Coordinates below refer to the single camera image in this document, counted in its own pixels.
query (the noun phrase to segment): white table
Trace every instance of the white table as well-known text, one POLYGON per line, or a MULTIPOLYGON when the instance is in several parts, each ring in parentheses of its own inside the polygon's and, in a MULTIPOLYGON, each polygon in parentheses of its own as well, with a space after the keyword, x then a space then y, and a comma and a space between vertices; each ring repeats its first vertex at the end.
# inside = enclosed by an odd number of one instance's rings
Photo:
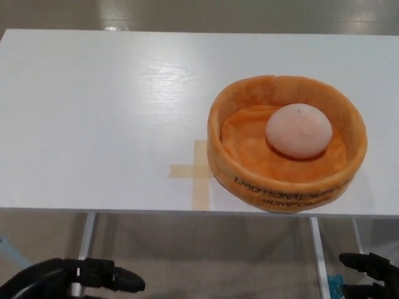
MULTIPOLYGON (((313 77, 353 101, 369 138, 347 192, 294 215, 311 218, 327 296, 316 217, 399 216, 397 53, 387 36, 7 30, 0 208, 90 211, 81 257, 95 212, 195 211, 193 180, 169 176, 195 163, 215 96, 244 77, 313 77)), ((204 211, 273 216, 208 181, 204 211)))

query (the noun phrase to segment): orange bowl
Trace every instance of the orange bowl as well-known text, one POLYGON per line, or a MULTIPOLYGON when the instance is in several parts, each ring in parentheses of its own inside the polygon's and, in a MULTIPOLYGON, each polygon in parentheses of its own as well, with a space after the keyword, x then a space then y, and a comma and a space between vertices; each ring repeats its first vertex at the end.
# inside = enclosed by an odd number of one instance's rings
POLYGON ((334 87, 311 78, 246 78, 228 85, 209 111, 207 154, 215 178, 265 211, 293 213, 336 200, 366 152, 366 127, 358 110, 334 87), (312 105, 331 122, 334 137, 320 156, 293 160, 267 143, 267 120, 292 103, 312 105))

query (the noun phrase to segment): tape cross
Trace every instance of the tape cross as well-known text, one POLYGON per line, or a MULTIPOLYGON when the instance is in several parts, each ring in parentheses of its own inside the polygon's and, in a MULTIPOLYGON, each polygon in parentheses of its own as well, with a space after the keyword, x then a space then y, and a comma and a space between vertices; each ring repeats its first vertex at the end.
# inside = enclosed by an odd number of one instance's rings
POLYGON ((213 174, 209 169, 206 157, 206 140, 194 142, 194 164, 173 164, 170 166, 169 178, 193 179, 193 210, 209 210, 209 179, 213 174))

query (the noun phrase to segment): floor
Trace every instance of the floor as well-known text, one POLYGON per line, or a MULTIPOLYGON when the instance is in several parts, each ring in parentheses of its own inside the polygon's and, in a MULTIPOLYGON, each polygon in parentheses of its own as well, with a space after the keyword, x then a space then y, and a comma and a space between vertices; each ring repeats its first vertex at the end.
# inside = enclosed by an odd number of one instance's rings
MULTIPOLYGON (((399 34, 395 0, 0 0, 6 28, 183 32, 399 34)), ((85 217, 71 212, 0 212, 6 235, 32 262, 76 258, 85 217)), ((356 251, 349 219, 320 221, 327 270, 357 282, 337 256, 356 251)), ((114 298, 320 298, 307 219, 187 214, 102 214, 93 257, 141 275, 138 295, 114 298)), ((0 258, 0 283, 18 269, 0 258)))

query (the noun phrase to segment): tan tape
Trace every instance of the tan tape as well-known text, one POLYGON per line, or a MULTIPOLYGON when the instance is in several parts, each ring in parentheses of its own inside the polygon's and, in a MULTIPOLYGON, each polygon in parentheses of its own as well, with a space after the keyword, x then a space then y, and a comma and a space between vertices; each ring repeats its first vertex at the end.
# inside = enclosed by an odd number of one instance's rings
POLYGON ((209 179, 213 174, 208 166, 206 141, 194 142, 194 165, 170 166, 169 178, 193 179, 193 210, 209 210, 209 179))

